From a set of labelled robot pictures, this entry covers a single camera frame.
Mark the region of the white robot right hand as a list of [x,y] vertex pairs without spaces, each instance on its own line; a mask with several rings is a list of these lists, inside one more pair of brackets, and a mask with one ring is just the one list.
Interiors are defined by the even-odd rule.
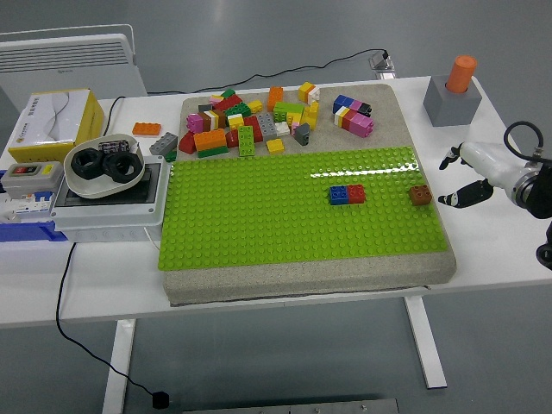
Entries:
[[536,179],[536,168],[526,166],[500,144],[488,142],[463,142],[452,147],[444,157],[440,170],[461,160],[472,167],[483,180],[475,181],[438,201],[458,209],[486,201],[495,187],[505,190],[508,198],[517,206],[527,209],[527,198]]

